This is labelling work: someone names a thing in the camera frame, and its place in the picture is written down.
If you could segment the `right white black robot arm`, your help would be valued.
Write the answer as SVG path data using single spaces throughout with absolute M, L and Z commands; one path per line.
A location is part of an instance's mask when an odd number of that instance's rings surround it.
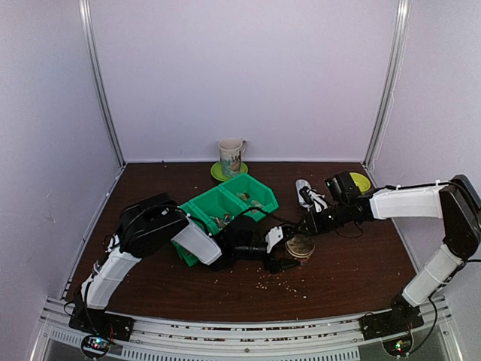
M 327 201 L 307 180 L 295 182 L 300 205 L 307 213 L 303 231 L 321 235 L 348 223 L 362 224 L 398 218 L 442 220 L 444 238 L 434 255 L 392 300 L 385 324 L 400 332 L 436 289 L 449 280 L 477 252 L 480 245 L 480 197 L 464 174 L 430 184 L 384 186 L 363 193 L 351 174 L 343 171 L 325 180 Z

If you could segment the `green candy bin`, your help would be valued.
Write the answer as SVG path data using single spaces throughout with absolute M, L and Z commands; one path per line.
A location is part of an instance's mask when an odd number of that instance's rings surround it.
M 198 258 L 194 254 L 190 253 L 187 249 L 176 242 L 173 242 L 172 244 L 177 251 L 177 255 L 188 265 L 188 267 L 192 267 L 198 263 Z
M 234 196 L 230 196 L 219 187 L 214 187 L 190 199 L 183 203 L 180 208 L 193 217 L 202 220 L 213 235 L 222 230 L 219 222 L 215 221 L 216 218 L 226 222 L 225 215 L 228 214 L 230 220 L 233 220 L 244 209 L 241 201 L 235 200 Z
M 240 202 L 242 209 L 261 208 L 272 214 L 279 209 L 274 191 L 248 174 L 240 174 L 219 185 L 219 188 Z

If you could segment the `gold round lid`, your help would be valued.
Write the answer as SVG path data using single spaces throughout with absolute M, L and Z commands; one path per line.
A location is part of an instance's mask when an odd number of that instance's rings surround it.
M 296 235 L 285 243 L 285 248 L 292 256 L 312 255 L 315 251 L 316 245 L 312 238 Z

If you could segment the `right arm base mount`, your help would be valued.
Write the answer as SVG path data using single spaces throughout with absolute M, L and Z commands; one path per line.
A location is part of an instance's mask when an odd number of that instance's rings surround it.
M 420 314 L 414 314 L 406 320 L 400 320 L 395 318 L 393 311 L 384 311 L 377 314 L 367 313 L 360 317 L 358 322 L 365 341 L 408 332 L 425 324 Z

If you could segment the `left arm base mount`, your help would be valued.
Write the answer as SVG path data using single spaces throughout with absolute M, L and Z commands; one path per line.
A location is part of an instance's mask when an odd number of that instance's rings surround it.
M 89 309 L 75 312 L 68 325 L 81 332 L 100 335 L 114 341 L 129 341 L 134 327 L 134 319 Z

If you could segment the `silver metal scoop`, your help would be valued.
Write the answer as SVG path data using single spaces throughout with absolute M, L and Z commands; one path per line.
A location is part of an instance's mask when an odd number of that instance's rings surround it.
M 295 182 L 298 202 L 301 207 L 309 209 L 313 206 L 312 189 L 307 180 L 297 179 Z

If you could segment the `clear plastic round container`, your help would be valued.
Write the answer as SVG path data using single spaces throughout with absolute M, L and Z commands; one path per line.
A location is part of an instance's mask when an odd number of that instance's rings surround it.
M 307 262 L 311 258 L 311 255 L 294 255 L 293 258 L 300 262 Z

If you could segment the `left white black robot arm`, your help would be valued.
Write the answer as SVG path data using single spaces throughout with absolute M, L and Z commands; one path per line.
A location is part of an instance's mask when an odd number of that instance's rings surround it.
M 278 244 L 292 238 L 289 227 L 276 226 L 257 239 L 253 212 L 266 213 L 259 206 L 248 208 L 229 216 L 220 230 L 212 233 L 191 206 L 179 206 L 167 193 L 125 208 L 116 231 L 104 243 L 103 256 L 74 291 L 71 320 L 92 334 L 105 331 L 105 310 L 114 291 L 135 265 L 168 243 L 180 245 L 214 270 L 228 268 L 240 259 L 261 261 L 271 274 L 298 266 L 294 259 L 274 255 Z

